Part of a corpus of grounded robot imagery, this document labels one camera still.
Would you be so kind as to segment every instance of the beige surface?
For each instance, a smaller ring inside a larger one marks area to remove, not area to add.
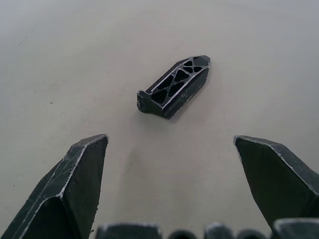
[[[70,145],[110,136],[101,223],[153,222],[199,236],[269,228],[235,134],[285,144],[319,171],[315,0],[1,0],[0,233]],[[171,121],[136,92],[206,54],[203,90]]]

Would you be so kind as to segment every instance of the white table surface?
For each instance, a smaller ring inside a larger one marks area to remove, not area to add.
[[[217,221],[268,234],[232,137],[283,143],[319,171],[318,9],[316,0],[1,0],[0,233],[72,144],[107,133],[94,229],[149,222],[201,237]],[[138,90],[201,54],[212,61],[208,81],[172,120],[138,111]]]

